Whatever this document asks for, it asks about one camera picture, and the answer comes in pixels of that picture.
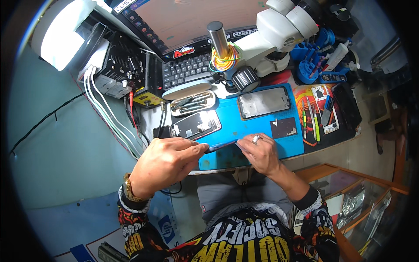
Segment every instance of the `blue wall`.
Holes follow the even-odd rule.
[[[8,148],[46,114],[78,94],[80,90],[67,70],[57,71],[27,46],[18,59],[10,92]],[[135,134],[123,100],[105,98],[118,120]],[[58,122],[54,116],[45,120],[15,149],[17,156],[9,157],[16,189],[26,209],[115,192],[122,176],[136,163],[84,96],[60,109],[57,117]]]

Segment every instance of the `gold watch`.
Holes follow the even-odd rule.
[[[131,182],[129,181],[129,176],[130,175],[131,175],[131,173],[125,173],[124,183],[122,183],[122,188],[124,189],[124,194],[129,201],[143,202],[143,201],[146,201],[146,200],[154,197],[154,194],[149,198],[140,198],[140,197],[134,196],[134,194],[132,193]]]

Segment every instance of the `hand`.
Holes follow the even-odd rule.
[[[247,135],[237,141],[243,149],[247,150],[242,150],[242,153],[259,173],[268,177],[278,174],[281,163],[278,160],[275,140],[264,133],[256,135],[260,136],[256,145],[252,143],[255,134]]]
[[[181,137],[153,139],[129,176],[132,193],[148,198],[183,180],[198,165],[208,147]]]

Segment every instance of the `printed shirt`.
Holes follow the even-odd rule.
[[[338,261],[339,248],[320,193],[310,186],[294,203],[304,215],[301,236],[287,226],[282,209],[269,203],[239,203],[210,222],[205,232],[169,249],[148,221],[150,200],[129,201],[119,190],[119,222],[130,261],[290,262]]]

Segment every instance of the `keyboard key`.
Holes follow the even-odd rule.
[[[196,79],[206,79],[206,80],[211,80],[213,79],[211,74],[209,72],[205,72],[202,74],[198,74],[198,75],[191,75],[185,78],[185,82],[189,82],[189,81],[194,81]]]
[[[169,81],[172,81],[172,80],[173,80],[173,76],[169,76],[169,77],[166,77],[164,79],[164,82],[166,83],[166,82],[169,82]]]

